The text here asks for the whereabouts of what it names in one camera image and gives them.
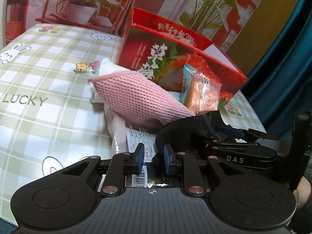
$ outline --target bookshelf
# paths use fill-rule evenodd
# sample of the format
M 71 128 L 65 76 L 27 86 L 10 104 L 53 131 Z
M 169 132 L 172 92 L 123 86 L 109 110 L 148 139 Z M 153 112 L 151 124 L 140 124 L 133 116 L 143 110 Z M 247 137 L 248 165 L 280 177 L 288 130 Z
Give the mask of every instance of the bookshelf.
M 25 31 L 25 7 L 28 0 L 7 0 L 5 38 L 6 44 Z

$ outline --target red cardboard box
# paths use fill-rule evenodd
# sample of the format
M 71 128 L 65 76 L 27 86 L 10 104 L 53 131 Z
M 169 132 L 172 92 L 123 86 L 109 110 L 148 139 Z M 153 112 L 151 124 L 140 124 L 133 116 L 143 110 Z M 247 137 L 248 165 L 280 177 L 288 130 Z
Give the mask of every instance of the red cardboard box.
M 167 91 L 181 92 L 184 64 L 195 68 L 204 64 L 222 83 L 220 108 L 247 81 L 206 37 L 139 8 L 130 16 L 117 54 L 118 65 L 141 72 Z

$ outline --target round pad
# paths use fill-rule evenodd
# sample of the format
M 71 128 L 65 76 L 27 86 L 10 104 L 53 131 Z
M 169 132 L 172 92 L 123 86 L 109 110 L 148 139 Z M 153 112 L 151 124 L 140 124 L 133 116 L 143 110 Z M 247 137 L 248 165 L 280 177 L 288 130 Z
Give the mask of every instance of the round pad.
M 17 222 L 36 230 L 58 230 L 73 226 L 94 210 L 96 195 L 79 176 L 47 176 L 21 187 L 11 200 Z
M 281 227 L 296 209 L 289 189 L 260 175 L 229 176 L 211 193 L 210 205 L 223 221 L 245 230 Z
M 33 201 L 41 208 L 57 208 L 69 200 L 69 193 L 60 188 L 46 188 L 35 193 Z

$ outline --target white flower pot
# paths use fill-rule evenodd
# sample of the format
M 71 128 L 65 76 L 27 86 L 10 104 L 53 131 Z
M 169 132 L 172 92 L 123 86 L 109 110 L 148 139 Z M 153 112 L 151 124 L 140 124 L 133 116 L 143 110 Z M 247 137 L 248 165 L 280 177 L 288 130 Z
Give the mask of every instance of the white flower pot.
M 96 9 L 94 7 L 68 3 L 66 7 L 67 20 L 81 25 L 86 25 L 95 11 Z

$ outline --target barcode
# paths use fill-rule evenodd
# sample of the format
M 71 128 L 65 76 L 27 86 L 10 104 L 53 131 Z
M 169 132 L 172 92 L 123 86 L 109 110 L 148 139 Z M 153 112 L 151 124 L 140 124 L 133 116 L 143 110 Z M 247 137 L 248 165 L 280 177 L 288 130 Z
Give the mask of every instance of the barcode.
M 142 167 L 142 172 L 140 175 L 132 175 L 132 187 L 147 187 L 146 165 Z
M 138 128 L 138 130 L 143 133 L 152 134 L 150 131 L 146 130 L 145 128 Z

